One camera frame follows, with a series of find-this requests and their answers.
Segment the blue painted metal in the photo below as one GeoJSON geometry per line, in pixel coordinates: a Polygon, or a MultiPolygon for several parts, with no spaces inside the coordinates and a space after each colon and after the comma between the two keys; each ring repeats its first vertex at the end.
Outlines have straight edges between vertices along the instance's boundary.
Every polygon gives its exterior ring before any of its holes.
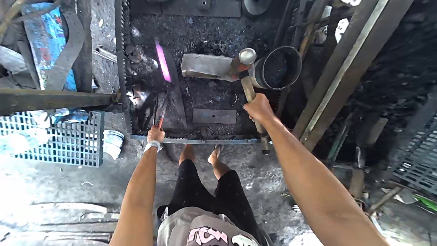
{"type": "MultiPolygon", "coordinates": [[[[23,14],[29,14],[50,7],[52,3],[26,4],[22,8],[23,14]]],[[[64,49],[66,37],[62,28],[59,8],[43,14],[37,18],[24,21],[24,28],[28,36],[32,54],[39,76],[41,89],[45,88],[45,71],[52,69],[59,54],[64,49]]],[[[77,91],[73,70],[70,69],[63,91],[77,91]]]]}

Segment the hand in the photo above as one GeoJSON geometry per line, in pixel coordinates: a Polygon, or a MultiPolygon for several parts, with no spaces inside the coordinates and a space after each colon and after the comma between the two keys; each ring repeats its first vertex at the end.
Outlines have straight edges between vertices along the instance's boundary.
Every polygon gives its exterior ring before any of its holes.
{"type": "Polygon", "coordinates": [[[157,126],[153,126],[147,135],[147,142],[156,140],[160,143],[164,140],[165,132],[157,126]]]}
{"type": "Polygon", "coordinates": [[[256,119],[263,125],[276,117],[266,95],[261,93],[257,93],[253,102],[245,104],[243,108],[249,113],[251,120],[256,119]]]}

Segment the printed graphic on shirt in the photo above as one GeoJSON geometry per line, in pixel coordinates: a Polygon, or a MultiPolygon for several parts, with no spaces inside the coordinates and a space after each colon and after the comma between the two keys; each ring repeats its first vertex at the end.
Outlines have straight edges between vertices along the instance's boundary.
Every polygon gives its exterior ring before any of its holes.
{"type": "MultiPolygon", "coordinates": [[[[224,232],[206,226],[190,230],[187,245],[191,242],[196,242],[200,246],[228,246],[230,243],[224,232]]],[[[243,234],[233,236],[231,243],[233,246],[258,246],[255,241],[243,234]]]]}

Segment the leg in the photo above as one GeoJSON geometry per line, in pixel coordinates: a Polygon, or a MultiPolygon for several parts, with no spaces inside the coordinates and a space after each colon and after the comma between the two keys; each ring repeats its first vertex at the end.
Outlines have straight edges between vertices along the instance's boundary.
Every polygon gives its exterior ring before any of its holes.
{"type": "Polygon", "coordinates": [[[231,169],[225,163],[219,161],[219,155],[222,149],[222,145],[214,146],[214,150],[208,158],[208,162],[211,163],[217,180],[219,180],[225,173],[231,171],[231,169]]]}
{"type": "Polygon", "coordinates": [[[193,161],[193,146],[187,144],[179,158],[178,177],[168,205],[168,215],[184,207],[199,207],[215,214],[230,214],[203,186],[193,161]]]}
{"type": "Polygon", "coordinates": [[[185,160],[191,160],[192,162],[196,160],[196,157],[194,156],[194,149],[191,144],[185,145],[185,148],[179,157],[179,165],[185,160]]]}
{"type": "Polygon", "coordinates": [[[208,162],[213,166],[214,174],[218,179],[217,188],[214,192],[215,197],[235,215],[237,219],[237,221],[233,221],[235,225],[243,231],[250,233],[263,245],[264,237],[261,235],[255,221],[255,216],[241,187],[237,172],[219,161],[221,150],[222,148],[214,147],[213,152],[208,158],[208,162]]]}

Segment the left hand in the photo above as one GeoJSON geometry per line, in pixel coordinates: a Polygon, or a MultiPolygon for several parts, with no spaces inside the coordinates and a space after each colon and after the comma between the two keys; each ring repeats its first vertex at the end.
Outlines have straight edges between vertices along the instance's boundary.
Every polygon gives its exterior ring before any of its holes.
{"type": "Polygon", "coordinates": [[[147,135],[147,142],[156,140],[160,143],[164,140],[165,132],[157,126],[153,126],[147,135]]]}

